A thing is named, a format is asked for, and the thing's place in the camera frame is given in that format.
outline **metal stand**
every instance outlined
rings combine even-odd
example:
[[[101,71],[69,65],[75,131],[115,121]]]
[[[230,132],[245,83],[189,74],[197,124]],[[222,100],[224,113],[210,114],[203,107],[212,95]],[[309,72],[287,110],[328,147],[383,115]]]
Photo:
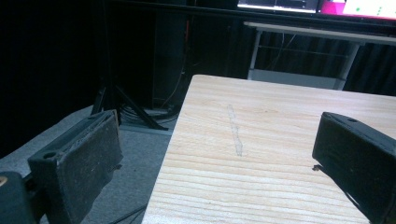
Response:
[[[131,99],[123,88],[117,84],[117,78],[113,75],[111,68],[107,5],[107,0],[92,0],[92,15],[93,22],[95,23],[98,64],[100,66],[99,71],[102,73],[100,77],[103,85],[96,96],[92,114],[99,113],[102,110],[116,109],[120,116],[120,100],[122,100],[131,107],[132,110],[136,112],[137,116],[145,121],[150,128],[168,130],[150,117],[145,110]]]

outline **light wood tabletop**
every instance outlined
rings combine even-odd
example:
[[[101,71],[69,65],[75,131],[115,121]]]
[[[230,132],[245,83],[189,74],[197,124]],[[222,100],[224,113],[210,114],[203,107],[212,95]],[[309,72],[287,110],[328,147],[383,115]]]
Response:
[[[396,98],[194,76],[143,223],[369,223],[312,150],[322,112],[396,138]]]

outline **hole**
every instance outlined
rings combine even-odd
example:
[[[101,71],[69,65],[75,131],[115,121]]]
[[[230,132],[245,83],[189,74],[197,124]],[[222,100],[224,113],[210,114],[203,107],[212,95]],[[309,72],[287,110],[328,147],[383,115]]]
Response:
[[[44,159],[50,159],[56,155],[55,152],[50,152],[44,155]]]
[[[0,176],[0,187],[7,183],[7,178],[5,176]]]

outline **black cable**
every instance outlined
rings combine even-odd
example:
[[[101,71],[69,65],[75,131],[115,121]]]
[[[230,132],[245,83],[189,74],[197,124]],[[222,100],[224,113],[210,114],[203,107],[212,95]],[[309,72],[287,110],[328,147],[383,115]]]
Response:
[[[132,212],[130,212],[130,213],[124,215],[123,217],[118,218],[117,220],[115,220],[115,221],[113,221],[113,222],[110,222],[109,224],[117,224],[117,223],[120,223],[120,222],[122,222],[123,220],[127,219],[128,217],[131,217],[131,216],[133,216],[133,215],[135,215],[135,214],[137,214],[137,213],[139,213],[139,212],[141,212],[141,211],[146,210],[147,207],[148,207],[147,204],[145,204],[145,205],[143,205],[143,206],[140,206],[140,207],[136,208],[134,211],[132,211]]]

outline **scratch mark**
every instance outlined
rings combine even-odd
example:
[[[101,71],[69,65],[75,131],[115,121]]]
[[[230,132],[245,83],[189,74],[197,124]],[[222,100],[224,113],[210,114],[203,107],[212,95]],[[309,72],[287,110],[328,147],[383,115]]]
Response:
[[[242,157],[242,152],[243,152],[243,145],[241,140],[239,139],[239,128],[238,126],[236,126],[235,123],[235,113],[233,112],[233,106],[232,105],[228,105],[228,117],[230,118],[230,124],[231,124],[231,131],[233,132],[233,142],[235,144],[235,151],[236,151],[236,155]]]

